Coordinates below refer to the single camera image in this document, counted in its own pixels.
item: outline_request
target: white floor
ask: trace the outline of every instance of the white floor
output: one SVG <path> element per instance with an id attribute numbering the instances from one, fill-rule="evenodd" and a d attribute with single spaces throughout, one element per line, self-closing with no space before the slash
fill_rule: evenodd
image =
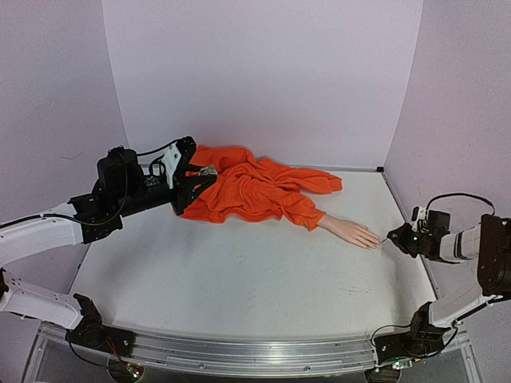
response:
<path id="1" fill-rule="evenodd" d="M 333 174 L 344 190 L 313 195 L 318 208 L 383 238 L 402 224 L 381 174 Z M 107 324 L 204 338 L 344 338 L 407 324 L 434 300 L 421 261 L 390 241 L 365 251 L 285 219 L 215 225 L 170 206 L 124 225 L 90 247 L 73 285 Z"/>

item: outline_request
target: orange garment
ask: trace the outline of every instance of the orange garment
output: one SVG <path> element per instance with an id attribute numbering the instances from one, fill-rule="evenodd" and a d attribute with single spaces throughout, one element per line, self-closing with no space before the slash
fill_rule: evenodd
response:
<path id="1" fill-rule="evenodd" d="M 287 219 L 314 230 L 325 216 L 300 189 L 329 194 L 342 190 L 340 178 L 311 169 L 289 168 L 267 158 L 256 161 L 245 148 L 200 146 L 192 164 L 214 164 L 218 180 L 186 208 L 186 219 L 223 223 L 230 215 L 249 222 L 271 217 Z"/>

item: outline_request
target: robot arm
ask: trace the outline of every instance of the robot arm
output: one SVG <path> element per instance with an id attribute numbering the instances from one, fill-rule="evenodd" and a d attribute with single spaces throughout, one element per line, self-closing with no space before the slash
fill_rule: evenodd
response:
<path id="1" fill-rule="evenodd" d="M 442 211 L 416 207 L 412 220 L 412 224 L 390 231 L 387 238 L 412 257 L 421 254 L 441 263 L 477 261 L 477 278 L 420 307 L 409 331 L 376 337 L 380 363 L 434 356 L 447 346 L 444 333 L 458 322 L 492 303 L 511 299 L 509 219 L 483 215 L 476 227 L 457 234 L 450 234 L 450 216 Z"/>
<path id="2" fill-rule="evenodd" d="M 151 163 L 147 174 L 138 164 L 140 155 L 122 147 L 112 149 L 97 163 L 98 181 L 92 193 L 0 224 L 0 311 L 53 322 L 72 330 L 68 336 L 73 343 L 104 347 L 107 352 L 104 343 L 108 337 L 120 355 L 126 355 L 133 333 L 103 326 L 89 298 L 58 294 L 24 282 L 3 267 L 52 248 L 103 239 L 122 228 L 121 217 L 162 204 L 170 203 L 177 215 L 183 214 L 216 182 L 217 173 L 213 166 L 200 168 L 189 163 L 196 150 L 191 137 L 173 141 L 164 149 L 164 155 Z"/>

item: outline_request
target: mannequin arm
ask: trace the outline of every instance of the mannequin arm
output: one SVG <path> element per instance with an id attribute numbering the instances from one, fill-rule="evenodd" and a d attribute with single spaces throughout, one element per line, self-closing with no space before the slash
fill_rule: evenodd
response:
<path id="1" fill-rule="evenodd" d="M 362 249 L 376 249 L 381 242 L 381 239 L 368 227 L 345 219 L 337 219 L 328 214 L 321 218 L 318 226 Z"/>

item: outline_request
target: cable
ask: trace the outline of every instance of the cable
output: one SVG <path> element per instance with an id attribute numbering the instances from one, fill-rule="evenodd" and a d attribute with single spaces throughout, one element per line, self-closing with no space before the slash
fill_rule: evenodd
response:
<path id="1" fill-rule="evenodd" d="M 170 145 L 176 143 L 177 140 L 173 140 L 173 141 L 170 141 L 168 144 L 162 146 L 161 148 L 158 148 L 158 149 L 154 149 L 154 150 L 151 150 L 150 152 L 143 152 L 143 153 L 138 153 L 137 154 L 137 157 L 142 157 L 142 156 L 148 156 L 149 154 L 154 154 L 156 152 L 159 152 L 160 150 L 163 150 L 165 148 L 168 148 Z"/>
<path id="2" fill-rule="evenodd" d="M 400 326 L 400 325 L 386 325 L 386 326 L 382 326 L 380 327 L 379 329 L 376 329 L 373 334 L 370 336 L 370 340 L 369 342 L 371 343 L 371 345 L 373 347 L 376 347 L 375 343 L 374 343 L 374 336 L 376 335 L 377 332 L 379 332 L 380 330 L 383 330 L 383 329 L 386 329 L 387 327 L 395 327 L 395 328 L 398 328 L 398 329 L 407 329 L 409 327 L 411 327 L 412 325 L 409 324 L 409 325 L 406 325 L 406 326 Z"/>
<path id="3" fill-rule="evenodd" d="M 73 348 L 71 339 L 69 338 L 69 331 L 67 333 L 67 342 L 69 343 L 69 348 L 71 349 L 71 352 L 74 353 L 74 355 L 81 361 L 84 361 L 85 363 L 89 363 L 90 365 L 95 365 L 96 367 L 101 367 L 102 369 L 108 369 L 108 367 L 106 365 L 100 365 L 99 363 L 96 363 L 95 361 L 90 361 L 90 360 L 85 359 L 84 357 L 81 357 L 80 355 L 78 355 L 76 350 Z"/>
<path id="4" fill-rule="evenodd" d="M 149 174 L 151 176 L 154 176 L 153 166 L 156 165 L 156 164 L 159 166 L 160 176 L 164 176 L 165 173 L 167 172 L 167 168 L 165 167 L 165 164 L 160 161 L 162 158 L 163 158 L 163 156 L 159 156 L 159 157 L 155 158 L 151 162 L 151 164 L 149 164 Z"/>
<path id="5" fill-rule="evenodd" d="M 9 227 L 9 226 L 16 225 L 18 223 L 22 223 L 22 222 L 25 222 L 25 221 L 30 221 L 32 219 L 45 219 L 45 218 L 62 218 L 62 219 L 67 219 L 69 221 L 73 221 L 73 222 L 79 223 L 81 225 L 93 226 L 93 227 L 103 226 L 103 225 L 106 225 L 107 223 L 112 222 L 113 220 L 115 220 L 122 213 L 122 209 L 125 207 L 126 201 L 128 199 L 128 169 L 126 167 L 126 160 L 125 160 L 124 156 L 121 155 L 120 153 L 117 153 L 117 155 L 125 163 L 125 195 L 124 195 L 124 198 L 122 200 L 122 203 L 121 203 L 121 206 L 119 207 L 119 209 L 116 211 L 116 213 L 114 215 L 112 215 L 106 221 L 99 222 L 99 223 L 90 223 L 90 222 L 80 221 L 79 219 L 71 217 L 70 215 L 63 215 L 63 214 L 58 214 L 58 213 L 46 213 L 46 214 L 39 214 L 39 215 L 29 215 L 27 217 L 23 217 L 23 218 L 20 218 L 20 219 L 16 219 L 14 221 L 3 223 L 3 224 L 0 225 L 0 230 L 3 229 L 3 228 Z"/>
<path id="6" fill-rule="evenodd" d="M 119 355 L 117 355 L 117 349 L 115 347 L 115 344 L 113 342 L 110 342 L 108 339 L 106 339 L 106 344 L 109 345 L 110 349 L 112 350 L 113 355 L 116 356 L 119 363 L 121 363 L 122 365 L 127 365 L 127 363 L 125 361 L 123 361 Z"/>
<path id="7" fill-rule="evenodd" d="M 461 197 L 469 197 L 469 198 L 473 198 L 473 199 L 478 199 L 478 200 L 486 203 L 488 206 L 490 206 L 493 209 L 492 215 L 495 215 L 495 207 L 494 207 L 493 203 L 489 199 L 486 199 L 486 198 L 481 197 L 479 195 L 468 194 L 468 193 L 448 193 L 448 194 L 437 195 L 436 197 L 432 198 L 430 202 L 428 202 L 428 204 L 426 206 L 426 210 L 429 210 L 430 209 L 430 205 L 434 201 L 436 201 L 437 199 L 448 198 L 448 197 L 459 197 L 459 196 L 461 196 Z"/>

